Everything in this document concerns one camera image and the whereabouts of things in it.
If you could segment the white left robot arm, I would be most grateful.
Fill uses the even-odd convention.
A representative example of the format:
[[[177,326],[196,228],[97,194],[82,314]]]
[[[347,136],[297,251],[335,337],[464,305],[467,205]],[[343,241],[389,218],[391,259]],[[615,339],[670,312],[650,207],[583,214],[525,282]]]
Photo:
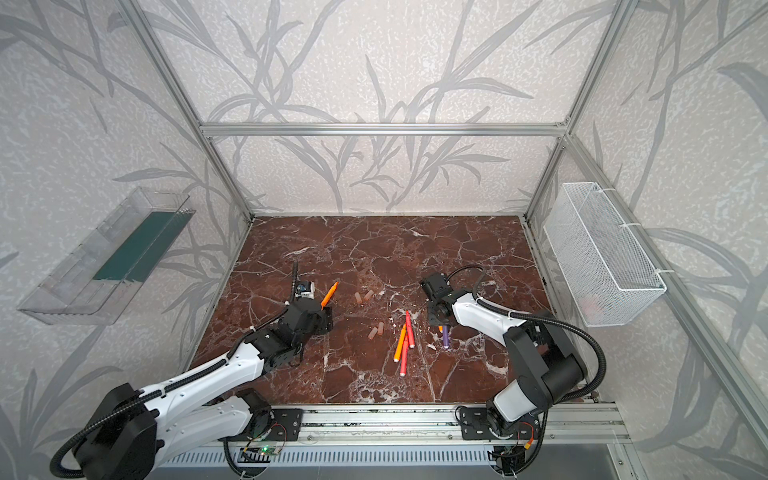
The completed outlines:
[[[174,378],[109,391],[68,447],[86,479],[143,479],[175,456],[265,425],[267,402],[248,383],[299,359],[333,327],[332,309],[299,298],[226,353]]]

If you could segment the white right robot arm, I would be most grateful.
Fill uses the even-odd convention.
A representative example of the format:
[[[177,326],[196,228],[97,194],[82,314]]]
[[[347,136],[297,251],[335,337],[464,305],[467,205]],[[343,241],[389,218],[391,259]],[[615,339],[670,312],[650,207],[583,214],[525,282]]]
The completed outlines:
[[[565,324],[490,302],[449,276],[434,273],[420,281],[427,319],[451,330],[471,328],[507,349],[514,379],[486,404],[489,427],[498,436],[528,414],[543,413],[563,401],[586,379],[588,370]]]

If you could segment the yellow-orange highlighter pen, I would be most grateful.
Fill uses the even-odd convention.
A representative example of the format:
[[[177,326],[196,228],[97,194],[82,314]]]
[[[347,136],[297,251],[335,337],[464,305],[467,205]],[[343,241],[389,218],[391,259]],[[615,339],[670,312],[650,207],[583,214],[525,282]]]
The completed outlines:
[[[396,350],[395,350],[395,353],[393,355],[393,361],[395,363],[398,363],[401,360],[401,358],[402,358],[402,352],[403,352],[403,348],[404,348],[406,334],[407,334],[407,327],[406,327],[405,324],[403,324],[402,328],[400,330],[400,333],[399,333],[399,338],[398,338],[398,342],[397,342],[397,345],[396,345]]]

